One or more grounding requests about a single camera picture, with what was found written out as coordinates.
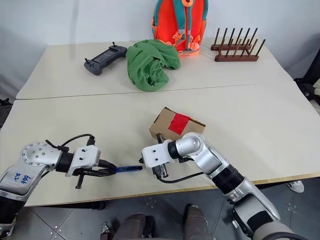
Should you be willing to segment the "dark rounded shape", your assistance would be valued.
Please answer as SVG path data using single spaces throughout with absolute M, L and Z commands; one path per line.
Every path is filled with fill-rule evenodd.
M 136 213 L 127 217 L 117 229 L 113 240 L 132 240 L 155 237 L 153 216 Z
M 208 221 L 197 205 L 186 206 L 183 233 L 183 240 L 211 240 Z

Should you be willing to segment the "red tape patch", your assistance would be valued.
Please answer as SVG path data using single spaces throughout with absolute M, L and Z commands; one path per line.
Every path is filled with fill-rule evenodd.
M 190 119 L 191 118 L 189 116 L 185 116 L 183 114 L 176 113 L 170 122 L 168 130 L 170 130 L 178 135 L 181 135 L 183 133 L 184 129 L 186 128 Z

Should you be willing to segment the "dark wooden peg rack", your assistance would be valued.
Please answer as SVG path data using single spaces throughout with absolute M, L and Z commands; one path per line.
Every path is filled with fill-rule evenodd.
M 217 29 L 213 44 L 210 47 L 211 51 L 216 52 L 214 57 L 215 62 L 231 63 L 231 62 L 257 62 L 260 52 L 265 45 L 266 40 L 263 39 L 258 46 L 258 38 L 256 34 L 258 28 L 255 28 L 253 34 L 249 36 L 251 28 L 246 30 L 242 37 L 244 28 L 242 27 L 234 38 L 236 28 L 231 31 L 230 36 L 227 36 L 228 28 L 224 29 L 222 38 L 220 37 L 220 28 Z

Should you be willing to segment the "dark grey handheld controller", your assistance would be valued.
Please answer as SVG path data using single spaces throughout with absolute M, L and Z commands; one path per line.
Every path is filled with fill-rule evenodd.
M 99 76 L 102 73 L 102 70 L 115 61 L 118 58 L 125 57 L 127 53 L 127 48 L 124 46 L 116 45 L 115 42 L 112 42 L 112 45 L 97 55 L 93 59 L 85 58 L 84 67 L 90 73 L 95 76 Z

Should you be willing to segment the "crumpled green cloth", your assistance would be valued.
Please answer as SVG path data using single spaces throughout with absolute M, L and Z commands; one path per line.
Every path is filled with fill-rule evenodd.
M 146 39 L 130 46 L 126 52 L 129 80 L 139 90 L 156 92 L 169 82 L 164 69 L 181 67 L 177 50 L 157 39 Z

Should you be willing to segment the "brown cardboard box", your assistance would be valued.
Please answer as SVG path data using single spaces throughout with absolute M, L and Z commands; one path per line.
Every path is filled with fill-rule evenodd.
M 182 138 L 185 134 L 190 132 L 203 134 L 205 131 L 206 125 L 190 117 L 188 124 L 186 125 L 184 131 L 181 135 L 174 133 L 171 130 L 168 130 L 168 127 L 171 123 L 175 114 L 179 114 L 167 107 L 164 107 L 157 118 L 154 120 L 152 125 L 149 128 L 149 132 L 154 139 L 157 139 L 157 134 L 160 134 L 164 140 L 178 140 Z

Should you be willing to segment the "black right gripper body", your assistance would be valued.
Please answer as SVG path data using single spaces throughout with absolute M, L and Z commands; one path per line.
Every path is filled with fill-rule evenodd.
M 152 168 L 152 173 L 155 175 L 157 179 L 167 178 L 168 172 L 165 164 L 161 164 Z

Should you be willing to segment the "white shoe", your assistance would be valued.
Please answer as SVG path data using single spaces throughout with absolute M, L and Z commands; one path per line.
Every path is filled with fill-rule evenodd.
M 286 186 L 296 193 L 303 193 L 305 191 L 304 184 L 301 180 L 289 182 Z

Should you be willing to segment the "orange and teal backpack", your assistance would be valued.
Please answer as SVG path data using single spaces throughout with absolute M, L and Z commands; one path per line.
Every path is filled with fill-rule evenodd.
M 153 37 L 175 47 L 181 56 L 200 51 L 209 0 L 158 0 L 153 12 Z

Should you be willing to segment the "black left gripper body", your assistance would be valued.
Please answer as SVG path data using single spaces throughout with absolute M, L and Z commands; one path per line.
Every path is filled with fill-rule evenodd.
M 72 176 L 78 177 L 78 181 L 75 188 L 80 190 L 82 188 L 82 184 L 85 176 L 96 177 L 97 174 L 94 170 L 92 170 L 92 168 L 77 168 L 72 173 Z

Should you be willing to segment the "black chair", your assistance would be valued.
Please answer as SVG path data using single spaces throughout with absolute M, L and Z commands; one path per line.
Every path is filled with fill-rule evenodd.
M 320 106 L 320 93 L 317 94 L 316 87 L 314 87 L 314 84 L 318 80 L 320 80 L 320 49 L 315 55 L 314 60 L 305 75 L 293 80 L 309 101 L 315 100 L 315 102 Z

